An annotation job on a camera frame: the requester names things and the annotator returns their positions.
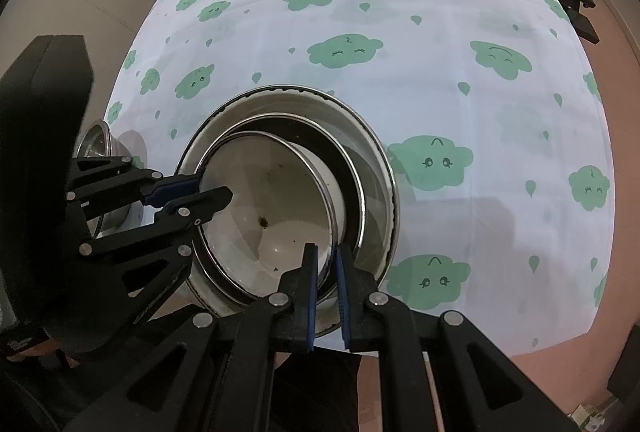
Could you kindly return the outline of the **white enamel plate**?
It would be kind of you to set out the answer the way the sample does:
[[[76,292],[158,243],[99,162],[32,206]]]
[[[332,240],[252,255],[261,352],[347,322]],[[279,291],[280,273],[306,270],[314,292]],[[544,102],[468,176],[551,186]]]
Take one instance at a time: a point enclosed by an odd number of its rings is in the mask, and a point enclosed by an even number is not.
[[[209,262],[243,295],[277,290],[281,276],[318,248],[318,282],[329,276],[344,236],[346,205],[335,174],[317,153],[280,136],[239,131],[212,144],[198,163],[201,186],[232,199],[202,226]]]

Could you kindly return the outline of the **large steel mixing bowl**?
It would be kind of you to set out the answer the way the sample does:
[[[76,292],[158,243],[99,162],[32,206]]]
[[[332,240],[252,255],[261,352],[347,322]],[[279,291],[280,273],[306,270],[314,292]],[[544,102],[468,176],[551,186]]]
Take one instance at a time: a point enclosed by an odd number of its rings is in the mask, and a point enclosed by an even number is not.
[[[177,172],[192,174],[205,151],[231,129],[257,123],[273,126],[273,115],[297,144],[329,167],[345,201],[345,233],[356,266],[383,280],[399,235],[399,196],[392,166],[371,127],[341,100],[297,85],[258,87],[224,103],[196,130]]]

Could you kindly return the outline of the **medium steel bowl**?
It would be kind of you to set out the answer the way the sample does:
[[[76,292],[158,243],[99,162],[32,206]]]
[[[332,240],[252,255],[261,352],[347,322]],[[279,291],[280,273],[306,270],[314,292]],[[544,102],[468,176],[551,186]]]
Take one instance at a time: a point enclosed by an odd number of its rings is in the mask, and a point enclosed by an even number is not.
[[[198,262],[212,285],[246,305],[276,291],[311,243],[318,296],[332,292],[337,248],[360,247],[364,233],[362,184],[333,135],[296,114],[253,115],[218,135],[195,173],[202,189],[232,193],[198,231]]]

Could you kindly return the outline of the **white green cloud tablecloth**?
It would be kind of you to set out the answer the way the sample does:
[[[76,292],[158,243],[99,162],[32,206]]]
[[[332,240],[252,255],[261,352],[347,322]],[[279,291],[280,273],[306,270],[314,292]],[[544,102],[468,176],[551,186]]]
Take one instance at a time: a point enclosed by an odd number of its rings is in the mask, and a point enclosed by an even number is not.
[[[271,84],[348,104],[400,198],[384,288],[509,355],[586,334],[615,219],[608,123],[558,0],[156,0],[105,113],[170,173],[210,114]]]

